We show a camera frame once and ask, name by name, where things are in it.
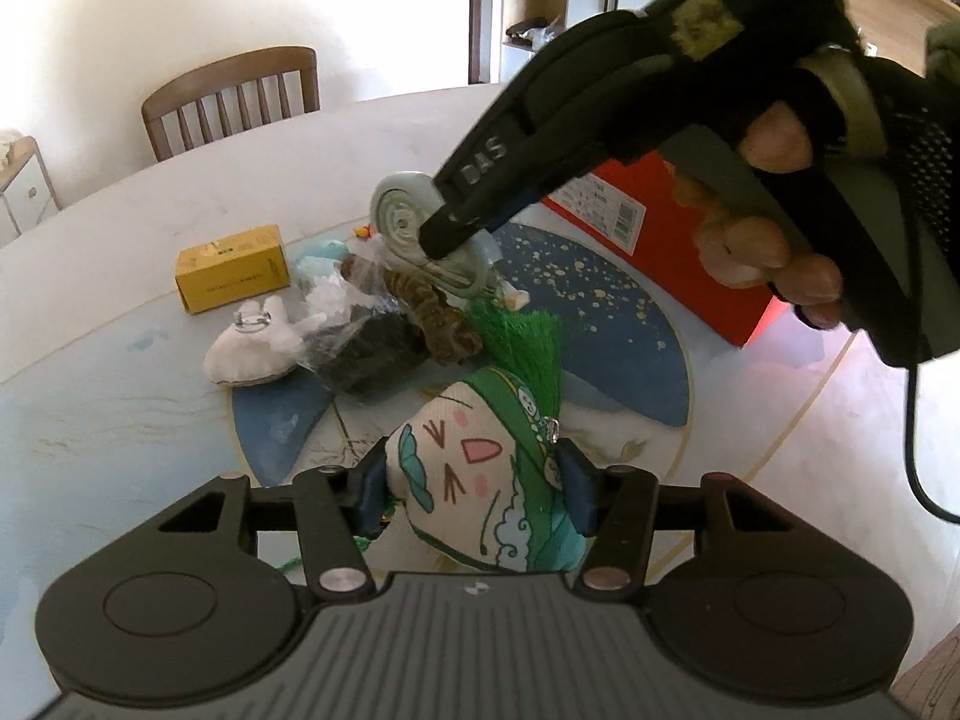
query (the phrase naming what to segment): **cardboard box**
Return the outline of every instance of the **cardboard box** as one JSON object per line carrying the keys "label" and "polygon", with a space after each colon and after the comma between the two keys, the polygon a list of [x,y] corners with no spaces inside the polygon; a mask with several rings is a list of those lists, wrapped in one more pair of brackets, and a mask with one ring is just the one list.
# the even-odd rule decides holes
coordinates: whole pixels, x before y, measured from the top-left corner
{"label": "cardboard box", "polygon": [[176,288],[189,314],[289,285],[275,224],[188,248],[176,257]]}
{"label": "cardboard box", "polygon": [[786,310],[766,287],[732,290],[704,271],[693,231],[703,213],[680,208],[657,154],[624,167],[607,162],[545,203],[648,276],[735,346],[745,346]]}

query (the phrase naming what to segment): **red box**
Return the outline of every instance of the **red box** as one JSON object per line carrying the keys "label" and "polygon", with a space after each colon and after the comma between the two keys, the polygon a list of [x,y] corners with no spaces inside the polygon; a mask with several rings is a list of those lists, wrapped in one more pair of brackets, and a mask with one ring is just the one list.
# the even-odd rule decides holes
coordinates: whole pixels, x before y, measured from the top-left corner
{"label": "red box", "polygon": [[756,338],[787,305],[766,287],[733,290],[707,275],[693,231],[702,212],[672,199],[673,176],[657,154],[629,167],[607,162],[544,203],[616,252],[735,346]]}

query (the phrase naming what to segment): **metal screw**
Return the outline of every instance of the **metal screw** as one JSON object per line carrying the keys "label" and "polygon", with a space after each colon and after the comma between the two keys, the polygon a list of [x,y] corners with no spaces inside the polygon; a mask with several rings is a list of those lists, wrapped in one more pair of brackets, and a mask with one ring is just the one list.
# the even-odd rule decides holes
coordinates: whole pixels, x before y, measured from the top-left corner
{"label": "metal screw", "polygon": [[591,590],[611,592],[630,584],[630,574],[612,565],[599,565],[584,572],[583,580]]}
{"label": "metal screw", "polygon": [[357,568],[328,568],[320,574],[320,587],[330,592],[353,592],[367,583],[367,575]]}

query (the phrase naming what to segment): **wooden chair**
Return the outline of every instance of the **wooden chair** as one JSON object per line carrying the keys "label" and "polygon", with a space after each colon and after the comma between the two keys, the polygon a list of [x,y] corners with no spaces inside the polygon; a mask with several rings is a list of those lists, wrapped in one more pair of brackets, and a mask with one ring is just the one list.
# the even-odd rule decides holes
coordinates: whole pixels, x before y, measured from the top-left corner
{"label": "wooden chair", "polygon": [[216,98],[217,114],[223,137],[233,134],[227,117],[227,103],[224,101],[224,91],[233,87],[237,97],[237,108],[240,112],[240,124],[246,131],[256,127],[251,124],[250,108],[244,95],[243,84],[256,81],[256,98],[260,109],[261,124],[270,124],[270,108],[267,102],[267,91],[264,79],[275,76],[277,88],[280,92],[280,116],[289,119],[290,100],[287,87],[283,80],[285,73],[299,73],[301,92],[304,96],[304,113],[320,110],[320,90],[317,86],[317,52],[313,49],[300,46],[279,46],[273,49],[260,49],[255,52],[242,53],[228,59],[221,59],[201,68],[184,73],[178,79],[161,86],[143,103],[141,113],[143,124],[147,128],[150,144],[154,147],[157,162],[170,159],[174,155],[170,148],[163,117],[176,112],[181,138],[184,140],[184,149],[194,148],[193,137],[187,122],[186,110],[190,104],[196,108],[200,126],[200,136],[204,143],[214,141],[210,121],[206,117],[206,108],[203,98]]}

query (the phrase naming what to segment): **cabinet handle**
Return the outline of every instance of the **cabinet handle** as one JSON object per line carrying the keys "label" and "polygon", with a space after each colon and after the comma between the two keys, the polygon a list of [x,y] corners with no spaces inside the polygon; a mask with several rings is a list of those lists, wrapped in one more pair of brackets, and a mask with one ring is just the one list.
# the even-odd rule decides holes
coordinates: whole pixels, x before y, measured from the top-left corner
{"label": "cabinet handle", "polygon": [[611,10],[616,10],[619,4],[620,0],[603,0],[603,12],[610,13]]}

